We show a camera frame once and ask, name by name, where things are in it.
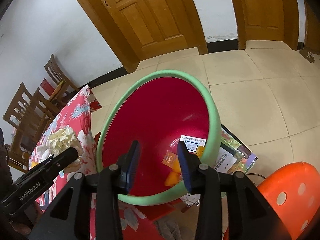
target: black cable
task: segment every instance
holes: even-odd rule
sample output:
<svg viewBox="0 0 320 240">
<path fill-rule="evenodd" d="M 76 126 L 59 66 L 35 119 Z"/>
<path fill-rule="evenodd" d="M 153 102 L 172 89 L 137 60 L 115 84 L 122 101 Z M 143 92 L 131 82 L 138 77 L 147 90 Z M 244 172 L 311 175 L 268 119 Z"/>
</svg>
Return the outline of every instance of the black cable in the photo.
<svg viewBox="0 0 320 240">
<path fill-rule="evenodd" d="M 262 176 L 261 174 L 258 174 L 258 173 L 247 173 L 246 175 L 256 175 L 256 176 L 259 176 L 259 177 L 261 177 L 263 179 L 266 179 L 265 176 Z"/>
</svg>

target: orange stool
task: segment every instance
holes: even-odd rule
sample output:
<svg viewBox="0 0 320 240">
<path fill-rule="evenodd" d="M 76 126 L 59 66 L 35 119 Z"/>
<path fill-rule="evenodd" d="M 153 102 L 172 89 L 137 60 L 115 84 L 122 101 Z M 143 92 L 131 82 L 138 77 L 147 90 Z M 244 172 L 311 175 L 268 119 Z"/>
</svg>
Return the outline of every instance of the orange stool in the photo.
<svg viewBox="0 0 320 240">
<path fill-rule="evenodd" d="M 290 163 L 266 178 L 258 190 L 296 240 L 320 206 L 320 174 L 309 163 Z M 228 229 L 223 240 L 228 240 Z"/>
</svg>

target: hand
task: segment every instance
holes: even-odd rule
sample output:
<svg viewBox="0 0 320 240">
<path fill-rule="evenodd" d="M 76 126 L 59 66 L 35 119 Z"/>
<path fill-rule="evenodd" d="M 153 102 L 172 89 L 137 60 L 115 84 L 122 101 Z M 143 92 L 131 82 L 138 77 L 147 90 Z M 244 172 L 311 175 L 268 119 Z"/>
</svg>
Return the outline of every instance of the hand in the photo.
<svg viewBox="0 0 320 240">
<path fill-rule="evenodd" d="M 36 212 L 37 212 L 37 218 L 36 218 L 36 223 L 37 223 L 39 221 L 40 217 L 42 216 L 43 212 L 42 212 L 38 202 L 35 201 L 33 204 L 34 204 Z M 31 233 L 31 229 L 24 224 L 12 222 L 11 225 L 14 228 L 14 230 L 16 230 L 18 233 L 20 233 L 24 236 Z"/>
</svg>

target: green rim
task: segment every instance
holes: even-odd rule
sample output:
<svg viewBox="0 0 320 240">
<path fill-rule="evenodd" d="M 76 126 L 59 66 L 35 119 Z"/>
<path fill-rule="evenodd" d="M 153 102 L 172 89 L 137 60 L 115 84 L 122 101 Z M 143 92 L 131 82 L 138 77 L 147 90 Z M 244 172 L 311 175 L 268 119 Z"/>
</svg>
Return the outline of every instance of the green rim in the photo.
<svg viewBox="0 0 320 240">
<path fill-rule="evenodd" d="M 206 142 L 206 147 L 202 157 L 200 158 L 202 163 L 206 163 L 209 166 L 213 166 L 216 162 L 218 151 L 220 147 L 220 139 L 221 139 L 221 124 L 220 124 L 220 117 L 218 114 L 217 107 L 212 100 L 211 94 L 207 90 L 207 88 L 195 77 L 184 73 L 182 71 L 177 70 L 161 70 L 154 73 L 151 73 L 139 81 L 137 81 L 129 90 L 121 97 L 118 103 L 113 108 L 109 118 L 107 119 L 97 146 L 97 170 L 98 172 L 103 170 L 102 165 L 102 149 L 104 139 L 108 132 L 108 128 L 115 117 L 117 111 L 122 106 L 122 104 L 126 101 L 126 99 L 135 91 L 137 88 L 142 86 L 143 84 L 160 77 L 176 77 L 183 79 L 193 85 L 199 93 L 202 95 L 209 113 L 209 134 L 208 140 Z M 180 198 L 181 196 L 187 194 L 187 189 L 185 188 L 183 181 L 179 182 L 177 185 L 173 186 L 172 188 L 158 193 L 156 195 L 151 196 L 131 196 L 131 195 L 118 195 L 119 200 L 133 204 L 133 205 L 143 205 L 143 206 L 150 206 L 150 205 L 158 205 L 173 201 L 175 199 Z"/>
</svg>

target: floral tablecloth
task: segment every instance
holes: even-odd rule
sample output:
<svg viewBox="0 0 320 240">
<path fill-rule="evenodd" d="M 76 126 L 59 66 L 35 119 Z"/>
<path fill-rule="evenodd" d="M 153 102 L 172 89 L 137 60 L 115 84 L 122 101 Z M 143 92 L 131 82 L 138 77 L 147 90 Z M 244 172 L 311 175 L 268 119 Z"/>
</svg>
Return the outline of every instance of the floral tablecloth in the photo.
<svg viewBox="0 0 320 240">
<path fill-rule="evenodd" d="M 89 86 L 82 88 L 61 110 L 43 134 L 31 155 L 29 168 L 34 167 L 44 160 L 42 151 L 39 149 L 42 145 L 46 144 L 49 135 L 69 126 L 75 132 L 84 150 L 81 156 L 81 167 L 76 172 L 82 172 L 84 175 L 95 174 L 97 172 L 95 164 L 96 144 L 91 133 L 91 113 L 100 108 L 101 105 L 96 100 Z M 60 172 L 59 176 L 54 179 L 53 186 L 37 199 L 42 210 L 48 207 L 76 172 L 67 174 L 64 174 L 63 171 Z M 96 194 L 94 193 L 92 194 L 90 211 L 90 239 L 92 240 L 95 240 L 95 203 Z M 157 233 L 152 222 L 146 219 L 134 206 L 119 202 L 119 210 L 124 239 L 143 239 L 149 236 L 152 236 L 154 240 L 163 239 Z"/>
</svg>

